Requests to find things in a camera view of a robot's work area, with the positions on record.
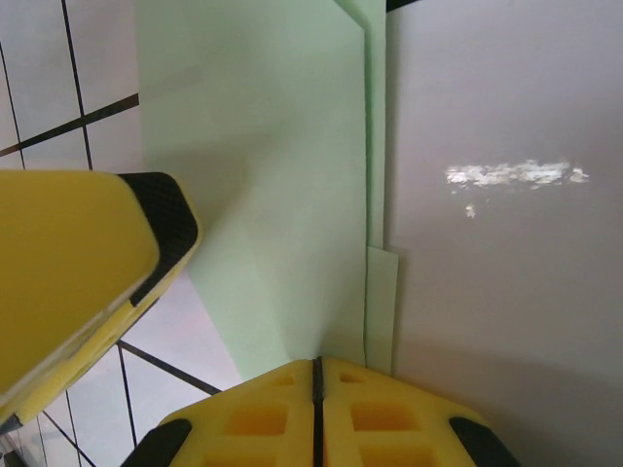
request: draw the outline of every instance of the yellow plastic part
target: yellow plastic part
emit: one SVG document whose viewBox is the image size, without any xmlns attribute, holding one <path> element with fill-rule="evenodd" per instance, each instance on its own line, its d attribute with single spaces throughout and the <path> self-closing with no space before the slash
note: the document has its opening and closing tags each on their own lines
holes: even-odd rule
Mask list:
<svg viewBox="0 0 623 467">
<path fill-rule="evenodd" d="M 311 467 L 312 362 L 300 360 L 168 416 L 193 424 L 170 467 Z"/>
<path fill-rule="evenodd" d="M 98 172 L 0 171 L 0 423 L 21 423 L 80 377 L 168 287 L 138 304 L 159 248 L 131 188 Z"/>
<path fill-rule="evenodd" d="M 391 377 L 323 358 L 325 467 L 475 467 L 450 426 L 476 412 Z"/>
</svg>

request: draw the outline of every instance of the tiled floor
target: tiled floor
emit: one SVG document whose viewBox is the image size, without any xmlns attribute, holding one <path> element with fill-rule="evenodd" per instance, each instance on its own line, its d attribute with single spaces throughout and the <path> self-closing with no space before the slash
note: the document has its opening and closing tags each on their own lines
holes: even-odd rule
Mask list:
<svg viewBox="0 0 623 467">
<path fill-rule="evenodd" d="M 0 0 L 0 169 L 143 169 L 132 0 Z M 118 467 L 167 414 L 240 383 L 185 273 L 12 437 L 31 467 Z"/>
</svg>

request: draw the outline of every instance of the yellow foam piece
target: yellow foam piece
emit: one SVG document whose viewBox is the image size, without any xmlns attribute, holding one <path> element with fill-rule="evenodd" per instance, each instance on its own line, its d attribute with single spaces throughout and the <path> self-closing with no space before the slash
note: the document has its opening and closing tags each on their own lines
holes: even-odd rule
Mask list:
<svg viewBox="0 0 623 467">
<path fill-rule="evenodd" d="M 92 362 L 113 343 L 111 323 L 128 314 L 111 315 L 131 308 L 159 249 L 131 188 L 108 173 L 0 171 L 0 212 L 0 352 L 11 355 L 0 372 L 2 421 L 43 390 L 43 379 L 62 389 L 67 358 L 88 351 Z M 79 374 L 72 361 L 69 373 Z"/>
<path fill-rule="evenodd" d="M 311 467 L 312 362 L 299 360 L 168 416 L 193 429 L 170 467 Z"/>
<path fill-rule="evenodd" d="M 475 467 L 450 426 L 476 412 L 349 362 L 323 358 L 325 467 Z"/>
</svg>

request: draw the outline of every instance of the white wall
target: white wall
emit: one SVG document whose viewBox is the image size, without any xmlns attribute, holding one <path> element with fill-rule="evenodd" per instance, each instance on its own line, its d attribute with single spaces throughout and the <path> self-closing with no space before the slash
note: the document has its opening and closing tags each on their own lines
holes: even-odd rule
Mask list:
<svg viewBox="0 0 623 467">
<path fill-rule="evenodd" d="M 423 0 L 388 34 L 397 375 L 524 465 L 623 465 L 623 2 Z"/>
</svg>

